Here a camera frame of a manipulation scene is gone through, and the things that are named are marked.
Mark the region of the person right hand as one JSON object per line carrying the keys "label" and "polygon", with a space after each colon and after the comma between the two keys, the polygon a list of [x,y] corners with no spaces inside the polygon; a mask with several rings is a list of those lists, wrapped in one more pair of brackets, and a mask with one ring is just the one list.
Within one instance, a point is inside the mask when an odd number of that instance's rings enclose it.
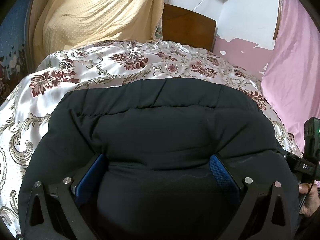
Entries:
{"label": "person right hand", "polygon": [[317,185],[300,184],[299,193],[306,195],[304,205],[299,213],[305,215],[306,217],[312,216],[319,208],[319,196]]}

